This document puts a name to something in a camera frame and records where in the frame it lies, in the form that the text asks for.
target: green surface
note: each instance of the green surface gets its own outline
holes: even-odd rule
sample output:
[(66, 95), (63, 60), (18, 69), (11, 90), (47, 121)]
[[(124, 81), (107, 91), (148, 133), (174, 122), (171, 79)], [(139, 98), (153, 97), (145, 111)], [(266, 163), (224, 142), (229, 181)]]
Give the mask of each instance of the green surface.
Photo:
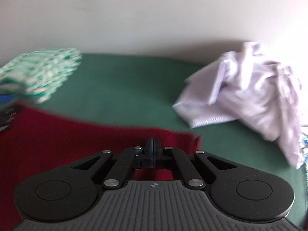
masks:
[(202, 135), (202, 149), (278, 175), (295, 191), (289, 220), (305, 217), (305, 171), (287, 164), (273, 143), (238, 121), (189, 129), (172, 104), (200, 65), (165, 58), (83, 55), (81, 66), (40, 108), (63, 116), (124, 126), (155, 126)]

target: green patterned cloth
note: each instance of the green patterned cloth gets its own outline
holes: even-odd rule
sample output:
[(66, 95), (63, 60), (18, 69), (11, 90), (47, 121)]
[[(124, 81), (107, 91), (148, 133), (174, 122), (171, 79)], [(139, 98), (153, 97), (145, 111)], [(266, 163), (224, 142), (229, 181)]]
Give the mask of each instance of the green patterned cloth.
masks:
[(0, 93), (47, 101), (81, 63), (77, 49), (41, 49), (21, 54), (0, 68)]

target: white cloth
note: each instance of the white cloth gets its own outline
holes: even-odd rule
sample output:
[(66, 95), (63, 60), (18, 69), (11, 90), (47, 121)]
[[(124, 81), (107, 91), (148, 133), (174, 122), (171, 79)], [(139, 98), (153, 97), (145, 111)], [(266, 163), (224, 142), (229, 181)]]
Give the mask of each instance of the white cloth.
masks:
[(277, 141), (290, 165), (303, 164), (300, 81), (292, 68), (266, 56), (260, 44), (244, 43), (187, 79), (174, 110), (191, 128), (241, 120), (265, 140)]

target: white wall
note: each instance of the white wall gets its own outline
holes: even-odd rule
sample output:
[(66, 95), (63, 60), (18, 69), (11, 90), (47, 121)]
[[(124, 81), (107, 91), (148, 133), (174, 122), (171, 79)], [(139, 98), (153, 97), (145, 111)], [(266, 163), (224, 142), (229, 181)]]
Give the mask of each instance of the white wall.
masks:
[(0, 0), (0, 64), (72, 46), (211, 61), (248, 40), (306, 62), (308, 0)]

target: dark red fabric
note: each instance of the dark red fabric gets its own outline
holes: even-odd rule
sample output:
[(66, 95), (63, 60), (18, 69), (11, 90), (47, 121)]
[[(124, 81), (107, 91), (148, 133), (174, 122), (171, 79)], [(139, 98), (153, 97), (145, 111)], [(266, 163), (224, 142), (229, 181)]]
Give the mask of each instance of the dark red fabric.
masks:
[[(162, 146), (193, 154), (200, 138), (159, 128), (100, 126), (77, 122), (25, 108), (15, 116), (12, 128), (0, 133), (0, 227), (12, 229), (21, 219), (13, 203), (16, 186), (29, 176), (111, 150), (114, 154), (132, 146), (144, 146), (146, 138), (160, 138)], [(140, 170), (137, 178), (168, 180), (165, 171)]]

